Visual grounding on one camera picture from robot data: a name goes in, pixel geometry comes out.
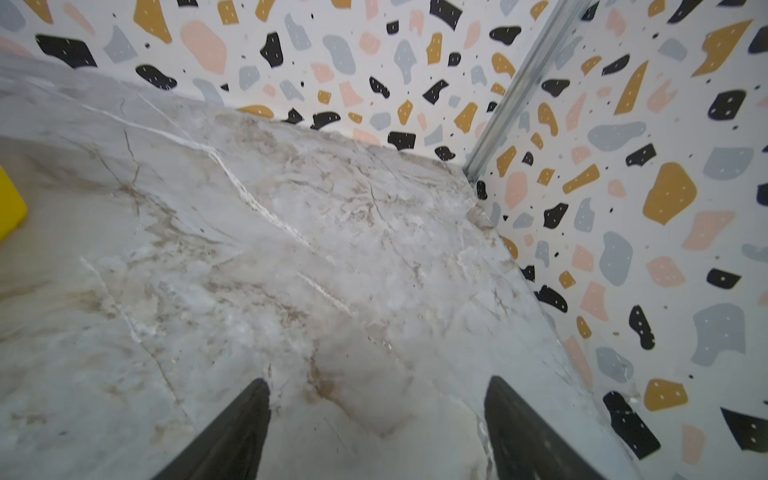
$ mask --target terrazzo wall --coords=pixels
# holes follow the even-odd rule
[[[0,0],[0,48],[463,162],[556,1]]]
[[[768,3],[600,0],[506,135],[478,195],[644,477],[766,478]]]

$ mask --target terrazzo pattern wallpaper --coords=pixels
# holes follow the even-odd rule
[[[0,0],[0,48],[463,163],[556,2]]]
[[[506,135],[478,195],[644,477],[765,478],[768,3],[593,2]]]

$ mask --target patterned wall panel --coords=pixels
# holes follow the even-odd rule
[[[594,2],[506,136],[478,195],[644,477],[765,478],[768,4]]]
[[[555,3],[0,0],[0,48],[463,162]]]

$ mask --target gray marble surface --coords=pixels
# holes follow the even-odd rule
[[[149,478],[256,377],[259,478],[489,478],[494,374],[636,475],[457,167],[0,65],[3,478]]]

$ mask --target yellow block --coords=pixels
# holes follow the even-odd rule
[[[0,167],[0,240],[3,240],[27,217],[27,206]]]

